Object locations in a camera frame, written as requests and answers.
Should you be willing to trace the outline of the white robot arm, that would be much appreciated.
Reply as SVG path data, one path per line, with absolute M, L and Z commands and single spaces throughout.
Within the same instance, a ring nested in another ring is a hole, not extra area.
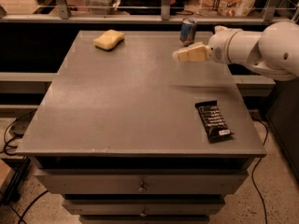
M 299 25 L 280 21 L 262 32 L 216 26 L 208 44 L 196 42 L 173 53 L 177 62 L 239 64 L 277 81 L 299 77 Z

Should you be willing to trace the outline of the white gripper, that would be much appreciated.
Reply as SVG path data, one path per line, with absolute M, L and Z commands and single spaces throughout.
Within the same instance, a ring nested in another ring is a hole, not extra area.
M 172 57 L 180 62 L 204 62 L 208 59 L 208 50 L 211 59 L 216 63 L 231 64 L 229 48 L 233 37 L 241 32 L 241 29 L 228 28 L 217 25 L 214 27 L 215 34 L 208 40 L 208 48 L 197 42 L 188 47 L 176 50 Z

